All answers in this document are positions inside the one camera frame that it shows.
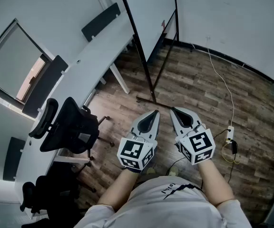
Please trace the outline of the person's left forearm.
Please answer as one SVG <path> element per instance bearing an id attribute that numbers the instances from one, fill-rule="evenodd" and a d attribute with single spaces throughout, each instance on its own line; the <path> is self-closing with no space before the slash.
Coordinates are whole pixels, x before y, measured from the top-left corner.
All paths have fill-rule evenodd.
<path id="1" fill-rule="evenodd" d="M 123 170 L 98 200 L 98 205 L 111 206 L 118 211 L 127 201 L 139 174 L 128 169 Z"/>

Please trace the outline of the black mesh office chair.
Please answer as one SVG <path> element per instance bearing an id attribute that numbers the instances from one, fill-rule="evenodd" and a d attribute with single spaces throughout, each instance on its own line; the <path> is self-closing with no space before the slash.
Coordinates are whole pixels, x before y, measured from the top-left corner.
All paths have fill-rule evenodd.
<path id="1" fill-rule="evenodd" d="M 110 120 L 109 116 L 98 120 L 88 107 L 79 108 L 72 97 L 64 101 L 59 113 L 58 107 L 57 100 L 49 98 L 39 123 L 29 133 L 31 138 L 45 138 L 40 146 L 41 152 L 66 148 L 73 154 L 88 152 L 89 159 L 93 160 L 90 150 L 97 139 L 112 147 L 115 145 L 112 141 L 99 137 L 98 127 L 104 120 Z"/>

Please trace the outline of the long white desk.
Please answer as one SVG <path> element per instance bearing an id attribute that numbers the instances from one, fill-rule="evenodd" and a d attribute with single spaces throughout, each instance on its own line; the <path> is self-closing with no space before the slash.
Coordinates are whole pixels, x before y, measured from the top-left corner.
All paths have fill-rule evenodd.
<path id="1" fill-rule="evenodd" d="M 79 107 L 87 101 L 94 87 L 105 72 L 111 68 L 116 79 L 126 93 L 129 92 L 114 61 L 132 40 L 133 29 L 126 12 L 109 23 L 77 56 L 53 87 L 49 97 L 60 106 L 72 97 Z M 60 156 L 58 150 L 41 152 L 43 139 L 28 137 L 22 151 L 14 182 L 14 190 L 20 203 L 23 202 L 22 186 L 26 182 L 35 183 L 38 176 L 46 175 L 53 162 L 85 164 L 88 158 Z"/>

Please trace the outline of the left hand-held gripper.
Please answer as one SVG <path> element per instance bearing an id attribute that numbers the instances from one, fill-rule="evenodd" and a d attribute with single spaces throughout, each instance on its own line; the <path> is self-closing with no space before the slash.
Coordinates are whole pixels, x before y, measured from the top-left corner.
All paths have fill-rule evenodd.
<path id="1" fill-rule="evenodd" d="M 134 173 L 141 173 L 154 157 L 157 147 L 157 135 L 160 124 L 160 112 L 153 110 L 135 119 L 131 130 L 121 138 L 117 157 L 120 164 Z"/>

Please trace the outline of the person's right forearm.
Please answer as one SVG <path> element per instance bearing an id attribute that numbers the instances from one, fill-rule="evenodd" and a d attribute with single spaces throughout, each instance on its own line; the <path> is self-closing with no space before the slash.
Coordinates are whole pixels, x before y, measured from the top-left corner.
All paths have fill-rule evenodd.
<path id="1" fill-rule="evenodd" d="M 230 185 L 211 159 L 200 162 L 198 169 L 203 179 L 205 195 L 212 205 L 217 207 L 226 201 L 235 199 Z"/>

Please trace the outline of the white power strip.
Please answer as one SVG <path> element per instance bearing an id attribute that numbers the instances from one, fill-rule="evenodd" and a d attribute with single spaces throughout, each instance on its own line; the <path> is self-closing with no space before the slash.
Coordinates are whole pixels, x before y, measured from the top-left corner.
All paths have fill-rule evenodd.
<path id="1" fill-rule="evenodd" d="M 228 126 L 228 129 L 226 131 L 225 141 L 227 143 L 230 143 L 233 140 L 233 137 L 234 137 L 234 127 Z"/>

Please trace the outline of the white board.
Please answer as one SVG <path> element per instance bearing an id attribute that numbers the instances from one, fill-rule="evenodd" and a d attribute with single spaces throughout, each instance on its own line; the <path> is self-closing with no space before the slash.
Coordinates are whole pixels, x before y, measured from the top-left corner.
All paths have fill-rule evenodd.
<path id="1" fill-rule="evenodd" d="M 123 0 L 123 3 L 134 31 L 133 40 L 152 96 L 151 100 L 138 96 L 136 99 L 170 109 L 170 106 L 157 102 L 154 90 L 165 68 L 174 42 L 179 41 L 177 0 Z M 153 52 L 159 49 L 159 45 L 163 42 L 166 35 L 166 29 L 163 31 L 163 27 L 161 26 L 163 20 L 165 20 L 167 28 L 172 17 L 175 17 L 176 20 L 176 32 L 157 78 L 155 82 L 152 82 L 148 69 L 148 61 L 153 56 Z"/>

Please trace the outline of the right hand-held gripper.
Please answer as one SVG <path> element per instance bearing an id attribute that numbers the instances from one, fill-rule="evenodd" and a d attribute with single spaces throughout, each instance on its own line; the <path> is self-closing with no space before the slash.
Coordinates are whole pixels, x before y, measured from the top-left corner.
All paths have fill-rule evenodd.
<path id="1" fill-rule="evenodd" d="M 215 141 L 212 133 L 210 129 L 206 129 L 201 124 L 201 120 L 195 112 L 183 107 L 172 107 L 170 117 L 177 134 L 176 145 L 192 165 L 213 157 Z M 194 129 L 184 133 L 183 128 Z"/>

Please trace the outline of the person's white t-shirt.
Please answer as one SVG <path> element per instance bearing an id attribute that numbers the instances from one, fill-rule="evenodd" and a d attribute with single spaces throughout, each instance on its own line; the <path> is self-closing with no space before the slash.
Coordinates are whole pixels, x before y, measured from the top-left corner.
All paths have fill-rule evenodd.
<path id="1" fill-rule="evenodd" d="M 215 207 L 194 184 L 161 176 L 136 187 L 121 209 L 94 205 L 74 228 L 252 228 L 240 202 Z"/>

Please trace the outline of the window with grey blind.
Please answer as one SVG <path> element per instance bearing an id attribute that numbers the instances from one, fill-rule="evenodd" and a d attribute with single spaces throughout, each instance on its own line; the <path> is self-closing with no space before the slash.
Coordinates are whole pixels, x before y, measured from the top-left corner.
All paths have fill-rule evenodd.
<path id="1" fill-rule="evenodd" d="M 14 19 L 0 35 L 0 98 L 22 108 L 51 62 Z"/>

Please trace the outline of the dark desk partition panel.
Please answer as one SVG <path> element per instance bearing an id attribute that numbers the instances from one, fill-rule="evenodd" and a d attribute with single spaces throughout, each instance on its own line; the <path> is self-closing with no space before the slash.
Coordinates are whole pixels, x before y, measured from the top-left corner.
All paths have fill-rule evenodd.
<path id="1" fill-rule="evenodd" d="M 25 146 L 25 141 L 11 137 L 10 143 L 7 150 L 3 169 L 3 180 L 4 181 L 15 181 L 17 169 L 19 166 L 22 151 Z"/>
<path id="2" fill-rule="evenodd" d="M 82 28 L 81 32 L 88 42 L 96 37 L 108 24 L 120 15 L 120 9 L 117 3 L 112 4 L 91 22 Z"/>
<path id="3" fill-rule="evenodd" d="M 57 55 L 35 84 L 22 109 L 23 114 L 32 118 L 37 117 L 38 109 L 43 106 L 53 87 L 62 76 L 61 72 L 65 72 L 67 68 L 68 64 L 61 56 Z"/>

